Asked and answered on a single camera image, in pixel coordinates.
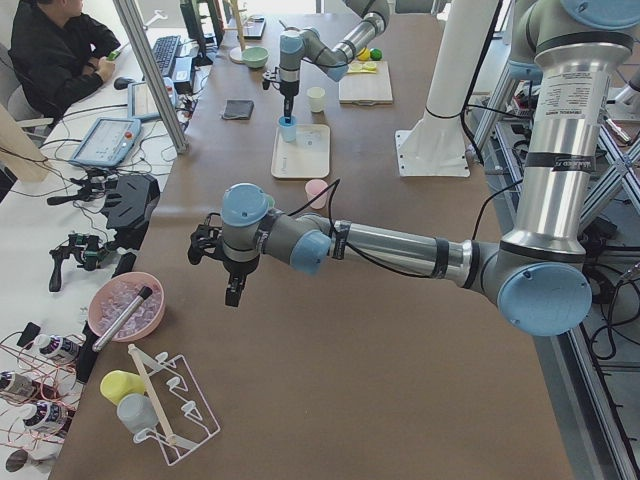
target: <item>pink cup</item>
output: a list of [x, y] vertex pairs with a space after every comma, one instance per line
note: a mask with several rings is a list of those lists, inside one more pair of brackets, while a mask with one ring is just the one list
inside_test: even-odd
[[[307, 201], [310, 201], [316, 195], [318, 195], [322, 190], [327, 188], [327, 182], [321, 180], [319, 178], [314, 178], [313, 180], [309, 180], [304, 186], [304, 191], [307, 192]], [[315, 200], [311, 204], [311, 208], [315, 208], [316, 210], [321, 209], [327, 203], [327, 192], [323, 193], [317, 200]]]

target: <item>pink bowl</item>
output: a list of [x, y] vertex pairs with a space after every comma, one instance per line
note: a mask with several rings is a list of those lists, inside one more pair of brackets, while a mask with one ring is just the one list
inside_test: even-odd
[[97, 293], [91, 300], [91, 304], [89, 305], [89, 327], [91, 328], [93, 333], [98, 336], [102, 336], [108, 328], [108, 325], [104, 325], [104, 322], [102, 322], [103, 303], [109, 302], [110, 299], [116, 297], [115, 292], [122, 289], [121, 284], [126, 285], [127, 294], [129, 294], [130, 292], [133, 292], [133, 294], [137, 293], [139, 288], [136, 287], [140, 284], [146, 285], [147, 287], [151, 288], [151, 290], [153, 290], [153, 293], [142, 304], [142, 307], [144, 307], [145, 303], [154, 298], [154, 296], [156, 296], [157, 298], [157, 295], [160, 295], [160, 306], [155, 316], [149, 323], [144, 325], [139, 330], [136, 330], [133, 334], [127, 336], [119, 336], [116, 333], [116, 335], [112, 339], [115, 342], [132, 342], [133, 340], [138, 340], [139, 338], [146, 337], [151, 332], [153, 332], [160, 324], [165, 309], [164, 289], [162, 288], [162, 284], [156, 277], [144, 272], [123, 273], [122, 275], [118, 275], [117, 277], [109, 280], [102, 286], [102, 288], [100, 288], [100, 290], [97, 291]]

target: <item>keyboard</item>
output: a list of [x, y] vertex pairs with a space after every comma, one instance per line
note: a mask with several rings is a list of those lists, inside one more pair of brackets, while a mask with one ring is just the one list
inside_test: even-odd
[[153, 57], [160, 69], [160, 75], [171, 78], [176, 55], [180, 49], [180, 36], [170, 35], [160, 37], [153, 45]]

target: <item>lemon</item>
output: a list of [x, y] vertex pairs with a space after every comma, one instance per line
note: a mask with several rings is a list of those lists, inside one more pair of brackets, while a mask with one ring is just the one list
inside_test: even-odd
[[371, 51], [368, 48], [364, 48], [358, 54], [358, 60], [361, 62], [366, 62], [371, 58]]

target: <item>light blue joint cap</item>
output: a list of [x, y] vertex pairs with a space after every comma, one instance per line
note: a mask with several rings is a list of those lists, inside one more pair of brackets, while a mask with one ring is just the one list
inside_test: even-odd
[[515, 327], [536, 336], [571, 330], [590, 308], [589, 282], [579, 270], [563, 263], [523, 267], [498, 293], [500, 313]]
[[509, 60], [509, 75], [516, 80], [532, 80], [534, 83], [542, 82], [542, 70], [535, 63], [523, 63]]
[[348, 71], [349, 71], [348, 65], [341, 65], [339, 67], [327, 68], [327, 77], [329, 77], [334, 82], [339, 82], [340, 80], [342, 80], [342, 77], [344, 77], [347, 74]]
[[299, 32], [285, 30], [280, 34], [280, 52], [296, 53], [304, 48], [304, 42]]
[[294, 270], [315, 275], [323, 260], [327, 258], [327, 252], [331, 247], [331, 239], [320, 230], [309, 230], [305, 233], [296, 246], [293, 247], [289, 265]]
[[231, 227], [246, 227], [262, 220], [269, 210], [269, 199], [252, 183], [238, 183], [224, 192], [222, 221]]
[[599, 30], [626, 30], [640, 23], [638, 0], [560, 0], [571, 17]]

